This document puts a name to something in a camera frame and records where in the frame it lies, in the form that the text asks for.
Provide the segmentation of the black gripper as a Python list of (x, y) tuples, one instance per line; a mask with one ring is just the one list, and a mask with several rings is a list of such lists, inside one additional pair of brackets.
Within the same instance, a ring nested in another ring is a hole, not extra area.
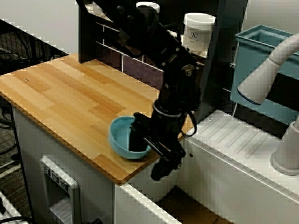
[(162, 114), (154, 109), (151, 117), (134, 113), (129, 135), (129, 151), (146, 151), (149, 146), (162, 158), (154, 165), (151, 178), (159, 181), (172, 170), (180, 168), (180, 160), (185, 156), (178, 136), (182, 131), (186, 113), (176, 115)]

